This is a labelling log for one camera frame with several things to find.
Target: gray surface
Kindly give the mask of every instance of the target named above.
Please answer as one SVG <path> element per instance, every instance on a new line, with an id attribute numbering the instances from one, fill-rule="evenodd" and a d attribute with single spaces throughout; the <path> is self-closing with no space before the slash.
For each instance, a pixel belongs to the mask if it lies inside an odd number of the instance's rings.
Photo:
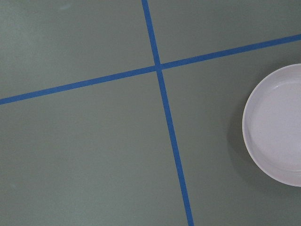
<path id="1" fill-rule="evenodd" d="M 274 70 L 300 63 L 301 43 L 164 71 L 195 225 L 298 226 L 301 189 L 265 175 L 244 145 L 248 95 Z"/>
<path id="2" fill-rule="evenodd" d="M 150 0 L 161 62 L 299 34 L 301 1 Z"/>
<path id="3" fill-rule="evenodd" d="M 153 65 L 139 0 L 2 0 L 0 98 Z"/>
<path id="4" fill-rule="evenodd" d="M 0 225 L 187 225 L 156 79 L 2 105 Z"/>

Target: dish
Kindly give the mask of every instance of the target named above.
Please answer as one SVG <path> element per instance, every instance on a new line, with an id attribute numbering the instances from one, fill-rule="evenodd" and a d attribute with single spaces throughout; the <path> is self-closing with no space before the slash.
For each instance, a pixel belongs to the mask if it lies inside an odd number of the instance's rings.
<path id="1" fill-rule="evenodd" d="M 267 175 L 301 186 L 301 64 L 264 78 L 246 103 L 242 130 L 254 162 Z"/>

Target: white bowl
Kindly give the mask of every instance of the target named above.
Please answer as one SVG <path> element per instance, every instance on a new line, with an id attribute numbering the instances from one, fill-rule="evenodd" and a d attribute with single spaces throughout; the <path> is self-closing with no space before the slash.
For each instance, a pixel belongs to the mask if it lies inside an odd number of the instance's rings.
<path id="1" fill-rule="evenodd" d="M 301 186 L 301 64 L 280 68 L 256 86 L 242 129 L 248 152 L 262 171 Z"/>

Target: blue stripe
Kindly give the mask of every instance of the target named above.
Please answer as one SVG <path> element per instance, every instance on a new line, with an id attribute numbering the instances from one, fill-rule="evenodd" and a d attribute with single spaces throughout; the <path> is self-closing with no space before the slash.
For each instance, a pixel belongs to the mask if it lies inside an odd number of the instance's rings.
<path id="1" fill-rule="evenodd" d="M 140 69 L 136 69 L 136 70 L 132 70 L 132 71 L 128 71 L 128 72 L 107 75 L 104 77 L 89 79 L 89 80 L 85 80 L 85 81 L 79 81 L 79 82 L 71 83 L 68 85 L 62 85 L 62 86 L 53 87 L 53 88 L 49 88 L 49 89 L 43 89 L 43 90 L 34 91 L 31 93 L 25 93 L 25 94 L 13 96 L 13 97 L 7 97 L 4 99 L 0 99 L 0 105 L 16 102 L 16 101 L 20 101 L 20 100 L 30 99 L 30 98 L 34 98 L 34 97 L 40 97 L 40 96 L 44 96 L 44 95 L 48 95 L 48 94 L 63 92 L 63 91 L 67 91 L 70 89 L 77 89 L 77 88 L 84 87 L 84 86 L 91 86 L 91 85 L 95 85 L 95 84 L 99 84 L 99 83 L 103 83 L 103 82 L 107 82 L 107 81 L 123 79 L 123 78 L 131 77 L 131 76 L 135 76 L 135 75 L 154 72 L 155 70 L 156 70 L 155 66 L 145 67 L 145 68 L 140 68 Z"/>
<path id="2" fill-rule="evenodd" d="M 171 146 L 172 146 L 173 153 L 174 153 L 174 161 L 175 161 L 175 165 L 176 165 L 176 169 L 177 169 L 177 173 L 178 173 L 180 188 L 181 188 L 181 192 L 182 192 L 182 198 L 183 198 L 185 212 L 186 212 L 186 218 L 187 218 L 188 225 L 194 226 L 191 208 L 190 208 L 190 202 L 189 202 L 189 198 L 188 198 L 187 187 L 186 187 L 186 183 L 185 183 L 185 177 L 184 177 L 184 173 L 183 173 L 183 168 L 182 168 L 182 163 L 181 163 L 181 158 L 180 158 L 180 153 L 179 153 L 179 148 L 178 148 L 178 143 L 177 143 L 177 139 L 175 136 L 173 119 L 172 119 L 171 111 L 170 111 L 170 107 L 169 107 L 164 77 L 163 77 L 163 73 L 162 73 L 162 69 L 161 69 L 161 63 L 160 63 L 158 48 L 157 48 L 157 44 L 156 44 L 155 33 L 154 33 L 154 29 L 153 29 L 152 22 L 151 22 L 151 14 L 150 14 L 150 9 L 149 9 L 147 0 L 142 0 L 142 6 L 143 6 L 143 10 L 144 10 L 144 16 L 145 16 L 145 21 L 146 21 L 146 25 L 147 25 L 147 30 L 149 33 L 151 50 L 153 52 L 155 67 L 156 67 L 156 71 L 157 71 L 158 83 L 159 83 L 159 87 L 160 87 L 160 93 L 161 93 L 161 98 L 162 98 L 162 102 L 163 102 L 170 142 L 171 142 Z"/>
<path id="3" fill-rule="evenodd" d="M 167 69 L 167 68 L 172 68 L 172 67 L 179 67 L 182 65 L 188 65 L 188 64 L 192 64 L 192 63 L 196 63 L 196 62 L 215 59 L 215 58 L 219 58 L 219 57 L 225 57 L 225 56 L 229 56 L 229 55 L 233 55 L 233 54 L 237 54 L 237 53 L 248 52 L 248 51 L 252 51 L 252 50 L 256 50 L 256 49 L 276 46 L 276 45 L 285 44 L 285 43 L 289 43 L 289 42 L 293 42 L 293 41 L 299 41 L 299 40 L 301 40 L 301 34 L 288 36 L 288 37 L 281 38 L 281 39 L 274 39 L 274 40 L 270 40 L 270 41 L 259 42 L 259 43 L 255 43 L 252 45 L 231 48 L 228 50 L 218 51 L 218 52 L 209 53 L 209 54 L 205 54 L 205 55 L 194 56 L 194 57 L 186 58 L 183 60 L 176 60 L 176 61 L 162 64 L 161 68 Z"/>

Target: plate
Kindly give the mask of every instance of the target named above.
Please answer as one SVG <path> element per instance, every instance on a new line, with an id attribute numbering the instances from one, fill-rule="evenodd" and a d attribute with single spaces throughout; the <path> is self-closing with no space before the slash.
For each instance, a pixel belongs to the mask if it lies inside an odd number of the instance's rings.
<path id="1" fill-rule="evenodd" d="M 255 87 L 242 129 L 248 152 L 262 171 L 301 186 L 301 64 L 280 68 Z"/>

